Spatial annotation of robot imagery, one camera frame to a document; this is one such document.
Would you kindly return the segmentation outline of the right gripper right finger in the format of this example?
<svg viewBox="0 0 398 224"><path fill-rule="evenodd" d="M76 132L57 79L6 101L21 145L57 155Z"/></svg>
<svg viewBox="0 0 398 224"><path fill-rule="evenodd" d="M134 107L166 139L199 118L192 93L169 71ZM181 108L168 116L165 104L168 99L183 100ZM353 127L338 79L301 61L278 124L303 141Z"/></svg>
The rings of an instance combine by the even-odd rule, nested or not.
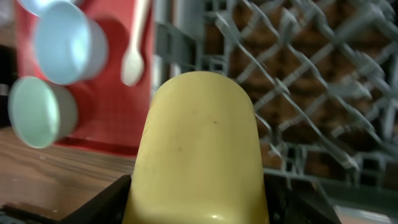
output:
<svg viewBox="0 0 398 224"><path fill-rule="evenodd" d="M306 180L265 174L270 224L340 224L322 187Z"/></svg>

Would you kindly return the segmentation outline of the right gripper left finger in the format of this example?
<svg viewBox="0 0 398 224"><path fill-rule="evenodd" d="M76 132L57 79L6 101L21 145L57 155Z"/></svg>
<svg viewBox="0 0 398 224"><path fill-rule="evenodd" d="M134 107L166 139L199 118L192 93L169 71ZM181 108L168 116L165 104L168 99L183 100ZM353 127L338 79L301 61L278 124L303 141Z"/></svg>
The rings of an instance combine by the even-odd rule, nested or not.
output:
<svg viewBox="0 0 398 224"><path fill-rule="evenodd" d="M122 224L131 176L123 175L59 224Z"/></svg>

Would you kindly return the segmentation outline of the yellow plastic cup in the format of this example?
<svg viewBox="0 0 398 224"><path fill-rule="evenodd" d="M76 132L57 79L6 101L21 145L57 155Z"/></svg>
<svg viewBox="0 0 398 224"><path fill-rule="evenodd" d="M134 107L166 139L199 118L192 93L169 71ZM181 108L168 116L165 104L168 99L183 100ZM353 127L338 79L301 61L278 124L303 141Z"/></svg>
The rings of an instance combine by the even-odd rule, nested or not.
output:
<svg viewBox="0 0 398 224"><path fill-rule="evenodd" d="M124 223L267 223L261 148L246 92L213 72L165 82L147 115Z"/></svg>

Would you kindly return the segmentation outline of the mint green bowl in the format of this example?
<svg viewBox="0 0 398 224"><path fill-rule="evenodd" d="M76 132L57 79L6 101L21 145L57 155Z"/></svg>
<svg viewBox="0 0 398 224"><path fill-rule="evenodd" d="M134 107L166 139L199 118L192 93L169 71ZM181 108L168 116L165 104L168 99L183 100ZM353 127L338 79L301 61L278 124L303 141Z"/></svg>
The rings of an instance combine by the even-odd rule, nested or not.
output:
<svg viewBox="0 0 398 224"><path fill-rule="evenodd" d="M19 139L39 149L71 134L79 119L70 91L36 77L20 78L13 84L8 112Z"/></svg>

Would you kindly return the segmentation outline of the light blue rice bowl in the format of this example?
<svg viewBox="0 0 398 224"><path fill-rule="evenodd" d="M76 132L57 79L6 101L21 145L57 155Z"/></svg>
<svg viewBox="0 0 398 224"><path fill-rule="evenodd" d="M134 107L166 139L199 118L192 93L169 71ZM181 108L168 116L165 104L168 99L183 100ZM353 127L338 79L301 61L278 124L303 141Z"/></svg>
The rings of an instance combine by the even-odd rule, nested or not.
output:
<svg viewBox="0 0 398 224"><path fill-rule="evenodd" d="M108 40L101 26L81 9L58 1L39 18L34 50L48 80L70 85L100 74L108 59Z"/></svg>

